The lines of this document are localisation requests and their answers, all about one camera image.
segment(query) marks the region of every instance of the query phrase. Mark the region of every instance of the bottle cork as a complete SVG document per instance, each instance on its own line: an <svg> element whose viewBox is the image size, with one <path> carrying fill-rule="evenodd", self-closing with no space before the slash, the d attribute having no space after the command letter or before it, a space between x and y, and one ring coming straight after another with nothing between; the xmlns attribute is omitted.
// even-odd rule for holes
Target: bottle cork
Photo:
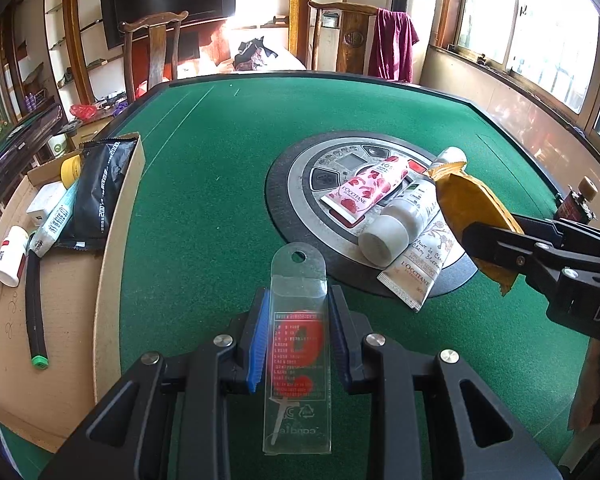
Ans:
<svg viewBox="0 0 600 480"><path fill-rule="evenodd" d="M591 202L598 194L598 188L587 176L578 184L578 191L588 202Z"/></svg>

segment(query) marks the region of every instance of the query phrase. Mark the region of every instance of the maroon towel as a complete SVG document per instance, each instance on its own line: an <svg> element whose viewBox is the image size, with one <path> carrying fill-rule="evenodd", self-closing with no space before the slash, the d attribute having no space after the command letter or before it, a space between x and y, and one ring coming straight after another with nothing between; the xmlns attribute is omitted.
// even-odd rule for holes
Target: maroon towel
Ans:
<svg viewBox="0 0 600 480"><path fill-rule="evenodd" d="M412 45L418 43L416 29L406 12L378 9L369 75L389 81L413 81Z"/></svg>

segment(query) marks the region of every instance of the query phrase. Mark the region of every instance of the cardboard tray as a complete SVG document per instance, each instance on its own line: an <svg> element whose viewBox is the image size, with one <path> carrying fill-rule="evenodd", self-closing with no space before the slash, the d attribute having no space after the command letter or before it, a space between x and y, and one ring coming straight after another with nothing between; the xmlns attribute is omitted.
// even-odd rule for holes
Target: cardboard tray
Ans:
<svg viewBox="0 0 600 480"><path fill-rule="evenodd" d="M40 261L40 296L49 367L31 364L25 277L0 282L0 422L55 452L120 377L120 281L126 234L144 168L138 138L120 190L104 252L52 248ZM13 225L34 229L26 209L37 190L59 180L62 161L27 173L0 218L0 244Z"/></svg>

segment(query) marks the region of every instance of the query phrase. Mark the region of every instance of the metal screw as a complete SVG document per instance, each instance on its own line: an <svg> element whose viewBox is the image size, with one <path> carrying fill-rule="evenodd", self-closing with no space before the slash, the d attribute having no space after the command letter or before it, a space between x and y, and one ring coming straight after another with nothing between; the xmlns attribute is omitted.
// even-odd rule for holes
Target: metal screw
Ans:
<svg viewBox="0 0 600 480"><path fill-rule="evenodd" d="M146 352L142 354L140 360L143 365L155 365L160 360L160 354L158 352Z"/></svg>
<svg viewBox="0 0 600 480"><path fill-rule="evenodd" d="M386 343L386 338L382 334L369 334L365 339L371 346L382 346Z"/></svg>
<svg viewBox="0 0 600 480"><path fill-rule="evenodd" d="M565 275L567 278L572 278L572 279L574 279L574 280L575 280L575 279L578 277L578 273L577 273L575 270L573 270L573 269L570 269L569 267L565 267L565 268L562 270L562 273L563 273L563 274L564 274L564 275Z"/></svg>
<svg viewBox="0 0 600 480"><path fill-rule="evenodd" d="M214 338L214 345L216 345L216 346L225 347L225 346L229 346L233 342L234 342L234 338L228 334L220 334Z"/></svg>
<svg viewBox="0 0 600 480"><path fill-rule="evenodd" d="M455 364L460 359L460 354L455 350L443 350L440 352L440 359L442 359L445 363L449 363L450 365Z"/></svg>

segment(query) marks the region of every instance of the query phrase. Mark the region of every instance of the white bottle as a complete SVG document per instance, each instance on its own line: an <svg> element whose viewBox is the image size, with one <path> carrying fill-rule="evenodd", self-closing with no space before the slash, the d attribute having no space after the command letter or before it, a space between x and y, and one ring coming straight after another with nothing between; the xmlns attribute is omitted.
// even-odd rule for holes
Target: white bottle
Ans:
<svg viewBox="0 0 600 480"><path fill-rule="evenodd" d="M466 155L460 148L449 147L433 160L429 169L450 162L466 162ZM438 211L436 184L423 175L385 206L382 214L358 236L358 246L367 260L386 267L422 234Z"/></svg>
<svg viewBox="0 0 600 480"><path fill-rule="evenodd" d="M7 286L18 286L27 253L29 235L14 225L0 246L0 281Z"/></svg>

